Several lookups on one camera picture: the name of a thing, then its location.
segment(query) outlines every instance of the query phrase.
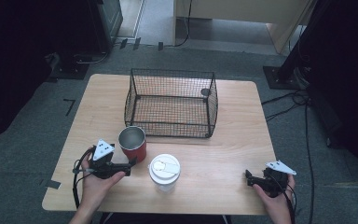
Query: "wooden table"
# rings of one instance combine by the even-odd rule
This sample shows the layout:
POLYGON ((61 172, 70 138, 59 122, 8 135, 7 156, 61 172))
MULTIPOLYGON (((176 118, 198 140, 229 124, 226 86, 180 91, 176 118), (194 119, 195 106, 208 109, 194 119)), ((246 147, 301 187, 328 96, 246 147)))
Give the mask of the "wooden table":
MULTIPOLYGON (((131 176, 112 187, 100 211, 264 215, 254 190, 246 185, 246 169, 262 177, 265 162, 275 161, 257 88, 250 81, 216 80, 219 108, 216 128, 209 139, 147 137, 147 156, 132 167, 131 176), (158 191, 147 165, 168 153, 181 163, 174 191, 158 191)), ((113 162, 127 162, 117 139, 125 128, 124 106, 129 76, 93 75, 77 110, 52 180, 59 189, 48 189, 46 210, 75 211, 72 169, 86 149, 102 138, 117 144, 113 162)))

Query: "white triangular marker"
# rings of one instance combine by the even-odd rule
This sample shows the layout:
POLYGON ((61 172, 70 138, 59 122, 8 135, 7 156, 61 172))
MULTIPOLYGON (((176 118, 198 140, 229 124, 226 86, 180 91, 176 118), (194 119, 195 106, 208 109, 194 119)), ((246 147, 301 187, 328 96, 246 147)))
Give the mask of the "white triangular marker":
POLYGON ((94 152, 94 157, 92 158, 94 161, 99 160, 100 158, 106 156, 107 154, 113 152, 115 150, 114 147, 107 144, 103 139, 98 141, 97 148, 94 152))
POLYGON ((280 171, 282 173, 287 173, 289 175, 296 175, 296 171, 290 169, 287 165, 285 165, 281 161, 271 161, 266 163, 267 167, 271 168, 275 171, 280 171))

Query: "finger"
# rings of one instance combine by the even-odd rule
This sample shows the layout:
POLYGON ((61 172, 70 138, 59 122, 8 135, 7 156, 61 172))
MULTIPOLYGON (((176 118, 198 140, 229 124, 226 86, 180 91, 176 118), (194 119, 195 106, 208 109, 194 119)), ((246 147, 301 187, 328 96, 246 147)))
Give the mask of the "finger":
POLYGON ((287 188, 287 189, 284 191, 284 193, 286 194, 287 198, 288 198, 290 201, 292 201, 292 199, 293 199, 293 192, 292 192, 289 188, 287 188))
POLYGON ((289 182, 287 183, 292 189, 295 189, 296 181, 292 175, 288 175, 289 182))
POLYGON ((89 164, 89 157, 90 157, 90 152, 87 153, 87 155, 84 157, 83 161, 81 162, 81 168, 83 170, 89 169, 90 168, 90 164, 89 164))
POLYGON ((114 186, 118 181, 120 181, 125 175, 126 173, 120 171, 109 177, 109 182, 111 184, 111 187, 114 186))
POLYGON ((257 184, 253 184, 253 188, 257 195, 261 198, 261 201, 263 201, 263 203, 265 203, 269 199, 269 196, 260 186, 258 186, 257 184))

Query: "table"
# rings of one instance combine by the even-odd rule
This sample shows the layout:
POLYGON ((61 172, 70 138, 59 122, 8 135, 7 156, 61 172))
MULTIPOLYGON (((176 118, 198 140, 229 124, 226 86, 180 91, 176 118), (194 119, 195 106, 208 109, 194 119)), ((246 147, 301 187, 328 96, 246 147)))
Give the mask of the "table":
MULTIPOLYGON (((299 24, 307 24, 314 0, 197 0, 191 18, 253 21, 267 24, 275 49, 281 53, 299 24)), ((173 43, 176 17, 188 17, 190 0, 173 3, 173 43)))
MULTIPOLYGON (((264 215, 263 204, 246 185, 243 172, 262 177, 275 154, 254 82, 216 80, 219 108, 209 139, 146 137, 147 156, 131 176, 112 187, 100 211, 168 214, 264 215), (172 154, 181 163, 174 191, 164 193, 150 179, 147 165, 157 155, 172 154)), ((72 169, 86 149, 102 138, 117 144, 125 128, 124 106, 129 76, 93 75, 84 92, 52 180, 43 200, 46 210, 75 211, 72 169)), ((113 162, 127 162, 118 144, 113 162)))

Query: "cup rim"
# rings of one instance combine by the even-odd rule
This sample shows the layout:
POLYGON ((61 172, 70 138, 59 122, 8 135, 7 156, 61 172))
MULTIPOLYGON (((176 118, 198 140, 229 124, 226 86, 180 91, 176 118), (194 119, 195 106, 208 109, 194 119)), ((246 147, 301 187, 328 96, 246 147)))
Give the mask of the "cup rim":
POLYGON ((123 149, 125 149, 125 150, 136 150, 136 149, 139 149, 139 148, 145 143, 145 140, 146 140, 145 131, 144 131, 142 128, 140 128, 140 127, 138 127, 138 126, 134 126, 134 125, 132 125, 132 126, 127 126, 127 127, 124 128, 123 130, 121 130, 121 132, 118 134, 118 144, 120 145, 121 148, 123 148, 123 149), (142 141, 141 144, 139 144, 139 146, 136 146, 135 148, 126 148, 126 147, 124 147, 124 146, 121 145, 121 143, 120 143, 120 136, 121 136, 121 134, 122 134, 123 132, 127 131, 128 129, 141 130, 142 133, 144 134, 144 140, 142 141))

